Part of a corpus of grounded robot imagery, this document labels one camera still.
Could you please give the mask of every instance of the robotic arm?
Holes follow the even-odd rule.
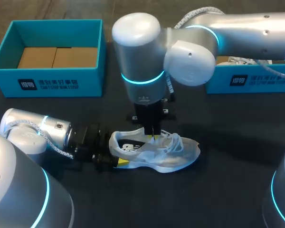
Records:
[[[132,13],[115,22],[112,35],[128,96],[150,135],[161,132],[165,74],[199,86],[212,77],[217,56],[285,60],[285,13],[225,15],[207,7],[188,13],[176,28]]]

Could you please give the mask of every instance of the sneaker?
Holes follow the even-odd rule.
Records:
[[[263,60],[266,64],[272,64],[272,60]],[[256,65],[257,63],[253,59],[229,57],[228,62],[222,62],[218,65]]]
[[[164,130],[150,139],[144,128],[132,132],[114,132],[109,141],[112,155],[128,160],[120,168],[145,166],[158,172],[174,172],[191,165],[199,156],[199,143]]]

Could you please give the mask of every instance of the white cable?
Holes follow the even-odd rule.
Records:
[[[260,60],[256,60],[254,59],[254,61],[259,64],[263,69],[267,70],[268,72],[274,74],[274,75],[277,75],[279,77],[282,77],[282,78],[285,78],[285,74],[279,72],[279,71],[276,71],[270,67],[268,67],[266,64],[264,64],[263,62],[261,62]]]
[[[223,11],[215,8],[215,7],[203,7],[200,9],[196,9],[193,10],[189,13],[187,13],[181,20],[179,23],[177,23],[177,25],[174,27],[175,29],[179,29],[180,27],[182,27],[188,20],[192,19],[193,17],[199,16],[201,14],[204,13],[221,13],[224,14]],[[167,80],[167,85],[169,88],[170,93],[173,93],[173,87],[171,84],[171,80],[170,80],[170,74],[168,72],[166,72],[166,80]]]
[[[67,153],[67,152],[64,152],[62,151],[61,149],[57,148],[50,140],[49,138],[47,137],[47,135],[44,133],[43,130],[40,129],[40,127],[38,125],[36,125],[35,123],[29,121],[29,120],[16,120],[16,121],[13,121],[13,122],[10,122],[6,127],[7,129],[4,131],[3,133],[3,137],[7,137],[8,135],[8,132],[14,128],[15,125],[18,125],[18,124],[28,124],[30,125],[31,127],[33,127],[36,131],[38,131],[40,133],[40,135],[45,138],[45,140],[47,141],[47,143],[49,144],[49,146],[56,152],[70,158],[70,159],[74,159],[73,155],[71,155],[70,153]]]

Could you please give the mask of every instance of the black table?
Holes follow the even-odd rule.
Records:
[[[177,120],[163,122],[163,128],[202,145],[188,168],[167,174],[149,168],[99,172],[86,163],[76,171],[47,159],[45,169],[73,198],[74,228],[263,227],[262,197],[285,153],[285,94],[207,95],[203,86],[177,83],[174,89]],[[133,105],[111,43],[103,97],[6,99],[0,91],[0,120],[8,108],[74,124],[136,128],[125,120]]]

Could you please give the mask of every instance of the blue box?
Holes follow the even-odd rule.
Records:
[[[285,64],[268,65],[285,74]],[[206,83],[208,94],[285,92],[285,79],[259,65],[218,65]]]
[[[0,45],[0,89],[5,97],[101,96],[105,45],[101,19],[12,21]],[[17,69],[26,47],[98,48],[96,67]]]

